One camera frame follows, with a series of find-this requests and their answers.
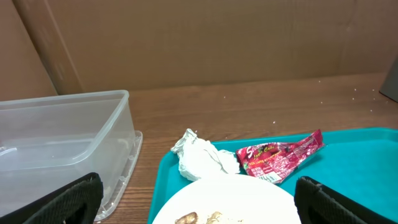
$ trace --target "table surface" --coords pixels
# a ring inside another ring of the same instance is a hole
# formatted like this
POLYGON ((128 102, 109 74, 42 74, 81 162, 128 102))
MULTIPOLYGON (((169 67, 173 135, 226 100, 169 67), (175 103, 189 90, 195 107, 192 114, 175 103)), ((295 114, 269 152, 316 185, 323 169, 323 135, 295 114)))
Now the table surface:
POLYGON ((138 162, 112 215, 101 223, 147 223, 161 158, 187 128, 210 141, 365 127, 398 128, 398 103, 378 92, 385 74, 130 92, 144 133, 138 162))

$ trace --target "white plate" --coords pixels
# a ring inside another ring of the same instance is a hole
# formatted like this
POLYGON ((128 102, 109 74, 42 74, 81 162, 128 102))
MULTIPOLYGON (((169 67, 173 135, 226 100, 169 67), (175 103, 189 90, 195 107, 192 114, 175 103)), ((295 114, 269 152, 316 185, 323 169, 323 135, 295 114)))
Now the white plate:
POLYGON ((174 224, 190 212, 197 212, 205 220, 213 212, 221 212, 233 219, 243 219, 244 224, 300 223, 293 196, 248 175, 222 175, 195 181, 170 198, 153 224, 174 224))

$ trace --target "food on plate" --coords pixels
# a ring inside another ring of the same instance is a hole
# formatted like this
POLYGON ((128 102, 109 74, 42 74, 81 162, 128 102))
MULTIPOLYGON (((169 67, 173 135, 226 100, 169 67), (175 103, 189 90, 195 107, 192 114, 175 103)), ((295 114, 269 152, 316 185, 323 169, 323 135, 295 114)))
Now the food on plate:
POLYGON ((175 221, 175 224, 197 224, 198 214, 191 212, 175 221))
POLYGON ((196 212, 191 212, 175 221, 175 224, 243 224, 243 220, 233 220, 220 212, 211 214, 201 221, 196 212))

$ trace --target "teal tray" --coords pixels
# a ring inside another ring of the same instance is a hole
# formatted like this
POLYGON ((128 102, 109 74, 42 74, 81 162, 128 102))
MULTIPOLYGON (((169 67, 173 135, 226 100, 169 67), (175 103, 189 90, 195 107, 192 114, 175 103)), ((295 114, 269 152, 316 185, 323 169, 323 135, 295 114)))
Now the teal tray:
MULTIPOLYGON (((265 142, 295 142, 308 134, 213 142, 217 149, 237 149, 265 142)), ((398 222, 398 130, 365 128, 323 133, 326 146, 293 172, 281 188, 294 195, 295 183, 309 176, 335 191, 398 222)), ((160 162, 151 224, 168 199, 191 183, 178 172, 178 157, 168 152, 160 162)))

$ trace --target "cardboard box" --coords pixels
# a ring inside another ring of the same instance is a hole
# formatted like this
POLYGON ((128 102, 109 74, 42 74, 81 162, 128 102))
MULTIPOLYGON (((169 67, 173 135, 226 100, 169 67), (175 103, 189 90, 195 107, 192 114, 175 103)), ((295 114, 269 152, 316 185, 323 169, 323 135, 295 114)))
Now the cardboard box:
POLYGON ((60 93, 379 73, 398 51, 396 0, 15 3, 60 93))
POLYGON ((380 93, 398 102, 398 57, 392 64, 386 80, 380 88, 380 93))
POLYGON ((0 1, 0 101, 56 95, 11 0, 0 1))

